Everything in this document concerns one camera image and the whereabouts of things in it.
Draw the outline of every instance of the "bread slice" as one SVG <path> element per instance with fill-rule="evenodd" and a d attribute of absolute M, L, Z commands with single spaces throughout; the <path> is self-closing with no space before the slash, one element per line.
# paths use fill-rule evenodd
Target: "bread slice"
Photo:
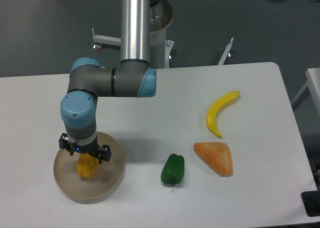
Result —
<path fill-rule="evenodd" d="M 207 164 L 221 176 L 230 176 L 233 173 L 231 152 L 226 143 L 202 142 L 195 143 L 193 150 Z"/>

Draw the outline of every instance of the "banana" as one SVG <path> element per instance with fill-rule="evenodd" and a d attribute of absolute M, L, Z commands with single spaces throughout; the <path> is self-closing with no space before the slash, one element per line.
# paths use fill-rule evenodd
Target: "banana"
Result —
<path fill-rule="evenodd" d="M 224 108 L 225 106 L 228 106 L 229 104 L 236 101 L 240 96 L 239 91 L 232 91 L 228 92 L 225 95 L 218 98 L 217 101 L 214 102 L 214 104 L 210 107 L 208 110 L 208 113 L 206 114 L 205 123 L 206 127 L 213 132 L 217 137 L 221 138 L 222 134 L 217 128 L 216 123 L 216 117 L 217 113 Z"/>

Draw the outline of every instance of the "white table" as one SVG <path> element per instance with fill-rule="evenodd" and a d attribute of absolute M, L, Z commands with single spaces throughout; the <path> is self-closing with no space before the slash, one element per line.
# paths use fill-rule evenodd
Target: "white table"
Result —
<path fill-rule="evenodd" d="M 123 180 L 106 200 L 78 204 L 56 185 L 53 163 L 65 131 L 60 101 L 68 75 L 0 79 L 0 227 L 262 227 L 318 222 L 301 192 L 316 190 L 294 114 L 274 63 L 161 69 L 153 98 L 100 98 L 97 129 L 126 155 Z M 210 105 L 240 99 L 206 129 Z M 193 151 L 222 141 L 234 174 L 223 178 Z M 180 187 L 160 174 L 171 153 L 185 158 Z"/>

